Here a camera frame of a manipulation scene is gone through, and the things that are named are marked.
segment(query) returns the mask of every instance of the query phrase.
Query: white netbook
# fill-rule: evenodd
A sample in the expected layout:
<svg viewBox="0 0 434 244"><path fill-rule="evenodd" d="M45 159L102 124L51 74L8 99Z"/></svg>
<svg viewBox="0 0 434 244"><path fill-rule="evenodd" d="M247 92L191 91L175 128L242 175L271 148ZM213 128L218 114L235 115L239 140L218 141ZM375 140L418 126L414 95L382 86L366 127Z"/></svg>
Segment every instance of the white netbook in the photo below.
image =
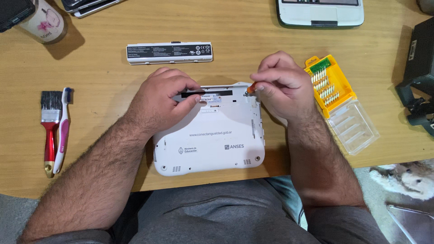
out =
<svg viewBox="0 0 434 244"><path fill-rule="evenodd" d="M284 25L359 26L365 16L362 0L276 0Z"/></svg>
<svg viewBox="0 0 434 244"><path fill-rule="evenodd" d="M164 176L259 166L265 156L259 92L244 96L249 83L203 86L183 91L182 101L201 94L201 102L177 125L153 137L154 164Z"/></svg>

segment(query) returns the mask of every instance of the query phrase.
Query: finger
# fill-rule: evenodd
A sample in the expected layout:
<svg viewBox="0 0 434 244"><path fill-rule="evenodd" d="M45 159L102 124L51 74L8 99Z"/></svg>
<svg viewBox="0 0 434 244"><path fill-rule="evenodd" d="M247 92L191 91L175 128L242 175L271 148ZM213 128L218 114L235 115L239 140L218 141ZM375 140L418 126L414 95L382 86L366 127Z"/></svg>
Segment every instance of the finger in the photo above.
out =
<svg viewBox="0 0 434 244"><path fill-rule="evenodd" d="M172 77L172 76L184 76L184 77L188 77L189 78L188 74L180 71L179 69L168 69L168 70L162 72L160 75L163 78L169 78L169 77Z"/></svg>
<svg viewBox="0 0 434 244"><path fill-rule="evenodd" d="M172 110L175 116L185 117L194 106L201 100L201 96L198 94L188 96L186 99L178 103L176 107Z"/></svg>
<svg viewBox="0 0 434 244"><path fill-rule="evenodd" d="M179 92L182 92L186 89L198 90L201 88L201 86L190 77L173 76L173 77L171 77L171 79L173 80L173 82L171 82L169 85L170 91L168 94L169 97L171 97L171 98L174 97Z"/></svg>
<svg viewBox="0 0 434 244"><path fill-rule="evenodd" d="M161 68L159 68L158 70L155 70L152 74L150 74L148 77L152 77L152 76L157 76L157 75L159 75L159 74L161 74L161 73L163 73L164 71L167 71L167 70L169 70L170 68L169 67L161 67Z"/></svg>
<svg viewBox="0 0 434 244"><path fill-rule="evenodd" d="M288 88L299 88L303 83L305 77L301 77L298 72L288 70L285 68L271 68L266 69L259 73L254 73L250 75L250 79L253 81L265 81L274 82L277 81L280 84L285 85Z"/></svg>
<svg viewBox="0 0 434 244"><path fill-rule="evenodd" d="M260 91L261 96L266 96L272 104L279 104L289 99L277 86L268 82L258 82L255 88Z"/></svg>
<svg viewBox="0 0 434 244"><path fill-rule="evenodd" d="M275 67L295 68L297 66L298 65L291 57L291 55L287 54L284 51L279 51L265 57L258 67L258 72Z"/></svg>

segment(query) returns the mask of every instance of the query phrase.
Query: screwdriver bit set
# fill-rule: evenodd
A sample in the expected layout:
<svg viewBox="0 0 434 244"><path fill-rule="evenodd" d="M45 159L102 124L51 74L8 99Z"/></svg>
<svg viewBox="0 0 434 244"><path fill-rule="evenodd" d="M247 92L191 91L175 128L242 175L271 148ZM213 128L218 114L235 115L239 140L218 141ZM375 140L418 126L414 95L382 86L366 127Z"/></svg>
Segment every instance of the screwdriver bit set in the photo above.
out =
<svg viewBox="0 0 434 244"><path fill-rule="evenodd" d="M336 60L328 55L306 61L314 96L342 145L356 155L380 137Z"/></svg>

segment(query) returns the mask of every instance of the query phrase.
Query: screwdriver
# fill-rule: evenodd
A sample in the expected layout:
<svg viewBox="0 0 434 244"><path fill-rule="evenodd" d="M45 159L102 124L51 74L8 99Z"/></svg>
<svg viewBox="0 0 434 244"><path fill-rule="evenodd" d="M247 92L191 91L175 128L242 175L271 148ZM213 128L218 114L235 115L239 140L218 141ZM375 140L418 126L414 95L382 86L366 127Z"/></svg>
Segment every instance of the screwdriver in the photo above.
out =
<svg viewBox="0 0 434 244"><path fill-rule="evenodd" d="M244 96L248 96L252 93L255 93L255 85L256 85L256 82L254 82L251 86L247 87L247 91L246 91L246 93L244 93Z"/></svg>

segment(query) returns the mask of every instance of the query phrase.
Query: hand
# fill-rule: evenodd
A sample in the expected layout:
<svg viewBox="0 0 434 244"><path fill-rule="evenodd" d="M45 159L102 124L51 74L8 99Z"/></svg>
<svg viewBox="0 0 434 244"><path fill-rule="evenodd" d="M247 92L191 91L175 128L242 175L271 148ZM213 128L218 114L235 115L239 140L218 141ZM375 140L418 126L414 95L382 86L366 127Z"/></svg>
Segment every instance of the hand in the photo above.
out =
<svg viewBox="0 0 434 244"><path fill-rule="evenodd" d="M269 100L271 107L267 109L288 120L288 124L304 122L318 113L309 74L286 52L264 58L250 78L257 82L255 88L261 96Z"/></svg>
<svg viewBox="0 0 434 244"><path fill-rule="evenodd" d="M172 99L184 89L200 89L186 73L168 67L159 68L142 83L124 118L138 125L140 133L149 136L180 122L200 101L191 95L180 103Z"/></svg>

